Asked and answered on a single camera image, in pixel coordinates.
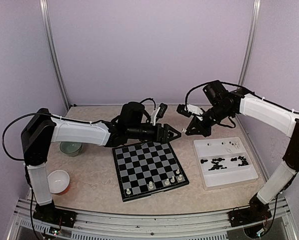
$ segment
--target marble tabletop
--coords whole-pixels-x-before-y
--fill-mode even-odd
[[[72,107],[66,116],[84,121],[110,121],[120,114],[121,108],[122,106],[77,106]],[[178,114],[176,106],[170,105],[159,122],[168,123],[181,131],[188,126],[190,120]],[[78,210],[138,215],[202,213],[247,205],[250,198],[263,186],[264,180],[239,126],[229,129],[215,125],[208,138],[230,137],[240,137],[259,176],[256,181],[217,190],[204,190],[193,141],[206,138],[182,134],[181,138],[171,142],[171,146],[188,177],[189,185],[128,202],[122,201],[111,148],[84,144],[80,155],[70,157],[61,153],[59,143],[52,143],[46,164],[47,174],[61,169],[70,176],[68,192],[63,195],[53,194],[54,202],[57,206]]]

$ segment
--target black cable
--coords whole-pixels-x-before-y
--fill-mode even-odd
[[[119,119],[119,117],[120,117],[120,115],[117,115],[117,116],[114,117],[110,122],[111,122],[112,124],[115,124],[116,121]]]
[[[145,115],[145,117],[146,117],[146,122],[147,123],[150,123],[151,122],[151,115],[148,113],[148,111],[146,111],[145,109],[144,109],[144,111],[142,111],[142,113]]]
[[[31,222],[31,228],[33,229],[34,235],[38,240],[41,240],[39,236],[37,235],[35,228],[34,228],[34,222],[33,222],[33,215],[32,215],[32,206],[33,206],[33,199],[34,199],[34,191],[31,187],[31,198],[30,198],[30,206],[29,206],[29,215],[30,215],[30,222]]]
[[[149,140],[139,140],[140,141],[140,145],[143,146],[144,144],[146,143],[149,143],[150,141]]]
[[[142,104],[142,103],[144,103],[144,102],[146,102],[146,101],[152,101],[152,102],[154,103],[154,109],[156,109],[156,102],[155,102],[154,98],[152,98],[152,97],[148,97],[148,98],[143,99],[143,100],[140,101],[139,103]]]
[[[48,114],[48,113],[41,113],[41,112],[34,112],[34,113],[29,113],[29,114],[25,114],[23,116],[18,117],[17,119],[13,120],[12,122],[10,122],[4,129],[3,134],[1,136],[1,144],[3,146],[3,150],[6,153],[6,155],[10,158],[13,159],[15,161],[24,161],[24,159],[22,158],[16,158],[13,157],[9,154],[9,152],[7,151],[6,147],[5,147],[5,134],[6,131],[16,122],[18,122],[21,119],[30,117],[30,116],[48,116],[50,118],[54,118],[54,119],[59,119],[59,120],[65,120],[65,121],[69,121],[69,122],[74,122],[74,123],[79,123],[79,124],[97,124],[99,122],[101,122],[102,120],[98,120],[98,121],[93,121],[93,122],[89,122],[89,121],[81,121],[81,120],[76,120],[76,119],[71,119],[71,118],[66,118],[66,117],[59,117],[59,116],[55,116],[52,114]]]
[[[222,123],[217,123],[217,125],[221,126],[221,127],[225,127],[225,128],[229,128],[229,129],[234,129],[236,128],[236,123],[230,118],[228,117],[229,121],[233,124],[233,126],[227,125],[227,124],[222,124]]]
[[[277,208],[277,205],[278,205],[279,194],[280,194],[280,193],[278,193],[278,194],[276,195],[275,207],[274,207],[274,214],[273,214],[273,218],[272,218],[272,220],[271,220],[271,223],[270,223],[268,229],[266,230],[266,232],[265,232],[263,235],[261,235],[260,237],[264,237],[264,236],[271,230],[271,228],[272,228],[272,226],[273,226],[274,219],[275,219],[275,214],[276,214],[276,208]]]
[[[195,89],[198,89],[198,88],[203,87],[203,86],[205,86],[205,85],[207,85],[207,84],[210,84],[210,83],[212,83],[212,81],[202,83],[202,84],[200,84],[200,85],[197,85],[197,86],[193,87],[191,90],[189,90],[189,91],[187,92],[186,97],[185,97],[185,108],[186,108],[186,111],[188,111],[187,104],[188,104],[188,98],[189,98],[190,93],[191,93],[192,91],[194,91]],[[276,107],[279,107],[279,108],[281,108],[281,109],[284,109],[284,110],[286,110],[286,111],[288,111],[288,112],[293,113],[293,111],[292,111],[291,109],[288,109],[287,107],[284,107],[284,106],[279,105],[279,104],[277,104],[277,103],[275,103],[275,102],[272,102],[272,101],[263,99],[262,97],[260,97],[260,96],[258,96],[257,94],[255,94],[253,91],[249,90],[247,87],[244,87],[244,86],[242,86],[242,85],[235,84],[235,83],[225,82],[225,81],[221,81],[220,83],[221,83],[221,84],[224,84],[224,85],[229,85],[229,86],[232,86],[232,87],[237,87],[237,88],[244,89],[244,90],[245,90],[246,92],[248,92],[249,94],[253,95],[254,97],[257,97],[258,99],[262,99],[264,102],[267,102],[267,103],[269,103],[269,104],[273,104],[273,105],[276,106]],[[194,114],[194,113],[192,113],[192,115],[201,117],[201,115]]]

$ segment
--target chessboard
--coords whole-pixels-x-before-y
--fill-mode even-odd
[[[169,143],[136,143],[112,152],[123,202],[190,183]]]

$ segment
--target white bowl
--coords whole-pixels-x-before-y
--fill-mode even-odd
[[[51,194],[59,194],[66,190],[70,184],[70,176],[64,170],[56,170],[47,176]]]

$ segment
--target lavender backdrop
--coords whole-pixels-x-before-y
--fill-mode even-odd
[[[15,118],[41,107],[64,114],[44,33],[39,1],[0,0],[0,239],[19,197],[28,187],[22,162],[3,152],[1,136]],[[13,156],[22,157],[21,130],[26,119],[7,133],[6,144]]]
[[[299,1],[262,0],[255,45],[245,86],[267,99],[299,111]],[[271,175],[289,139],[251,118],[242,118]],[[286,199],[299,231],[299,174]]]
[[[182,103],[203,82],[238,83],[253,0],[49,1],[71,103]],[[208,103],[202,91],[191,103]]]

